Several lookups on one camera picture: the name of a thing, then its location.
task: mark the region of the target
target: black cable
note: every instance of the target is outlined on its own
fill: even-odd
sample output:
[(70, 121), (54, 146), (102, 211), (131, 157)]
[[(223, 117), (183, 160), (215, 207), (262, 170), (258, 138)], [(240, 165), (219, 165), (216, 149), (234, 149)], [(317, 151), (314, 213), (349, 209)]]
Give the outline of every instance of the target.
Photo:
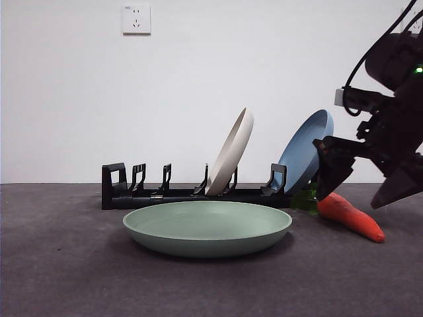
[(417, 42), (423, 43), (423, 28), (418, 33)]
[[(345, 86), (343, 87), (344, 90), (351, 88), (350, 84), (352, 82), (352, 79), (354, 78), (354, 76), (356, 76), (356, 73), (358, 71), (358, 69), (362, 66), (362, 64), (364, 63), (365, 59), (367, 58), (367, 56), (369, 55), (369, 52), (376, 46), (376, 44), (379, 43), (379, 41), (386, 35), (390, 34), (400, 23), (402, 20), (404, 20), (404, 17), (410, 12), (411, 8), (414, 6), (414, 4), (417, 2), (417, 0), (412, 0), (407, 8), (405, 8), (404, 12), (399, 16), (399, 18), (394, 22), (394, 24), (391, 25), (391, 27), (380, 37), (380, 39), (378, 39), (376, 41), (376, 43), (374, 43), (370, 49), (368, 49), (368, 51), (363, 55), (363, 57), (361, 58), (361, 60), (359, 60), (359, 62), (357, 63), (357, 65), (355, 66), (354, 70), (351, 72), (351, 75), (348, 77), (348, 80), (345, 83)], [(357, 110), (357, 112), (352, 112), (351, 109), (349, 109), (349, 107), (346, 105), (345, 103), (345, 93), (346, 91), (344, 91), (344, 94), (342, 96), (342, 103), (344, 104), (344, 108), (345, 111), (347, 111), (351, 116), (353, 117), (357, 117), (361, 114), (361, 110)]]
[(410, 21), (410, 23), (408, 23), (408, 25), (405, 27), (404, 31), (403, 31), (403, 35), (407, 33), (408, 30), (410, 30), (410, 27), (416, 23), (418, 20), (420, 20), (423, 17), (423, 10), (421, 10), (419, 13), (417, 13), (417, 15), (412, 18), (412, 20)]

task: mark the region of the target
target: blue plate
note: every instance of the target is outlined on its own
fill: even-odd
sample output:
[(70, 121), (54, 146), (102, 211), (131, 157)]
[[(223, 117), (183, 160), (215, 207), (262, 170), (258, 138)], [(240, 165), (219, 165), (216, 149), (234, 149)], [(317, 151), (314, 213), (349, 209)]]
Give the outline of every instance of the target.
[[(312, 142), (327, 135), (333, 135), (333, 119), (326, 110), (315, 112), (295, 132), (278, 162), (287, 167), (286, 195), (295, 195), (316, 174), (319, 169), (319, 156)], [(282, 175), (275, 173), (271, 186), (276, 189), (281, 183)]]

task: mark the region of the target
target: white wall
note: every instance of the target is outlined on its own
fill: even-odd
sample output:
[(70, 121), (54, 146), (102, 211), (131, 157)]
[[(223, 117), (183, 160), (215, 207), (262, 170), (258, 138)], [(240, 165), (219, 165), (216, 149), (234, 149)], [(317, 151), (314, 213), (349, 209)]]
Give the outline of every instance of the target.
[[(243, 107), (255, 116), (240, 182), (264, 182), (301, 123), (330, 110), (407, 0), (151, 0), (152, 35), (122, 36), (117, 0), (3, 0), (1, 181), (99, 182), (102, 164), (173, 164), (199, 182)], [(353, 84), (379, 89), (362, 71)], [(359, 160), (351, 182), (380, 182)]]

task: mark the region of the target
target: green plate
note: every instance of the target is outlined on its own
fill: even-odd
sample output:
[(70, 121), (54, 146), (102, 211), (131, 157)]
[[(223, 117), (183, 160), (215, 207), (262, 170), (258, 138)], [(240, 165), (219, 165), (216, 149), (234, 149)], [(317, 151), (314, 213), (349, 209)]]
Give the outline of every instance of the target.
[(154, 251), (225, 258), (277, 243), (292, 223), (278, 209), (231, 201), (185, 201), (138, 209), (123, 220), (131, 237)]

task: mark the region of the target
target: white plate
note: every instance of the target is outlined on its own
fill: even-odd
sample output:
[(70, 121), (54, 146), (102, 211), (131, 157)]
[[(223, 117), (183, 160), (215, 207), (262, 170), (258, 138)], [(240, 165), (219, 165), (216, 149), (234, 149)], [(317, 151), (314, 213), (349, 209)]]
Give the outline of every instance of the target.
[(206, 195), (215, 196), (225, 189), (249, 142), (253, 125), (252, 113), (245, 108), (233, 125), (216, 162), (210, 170)]

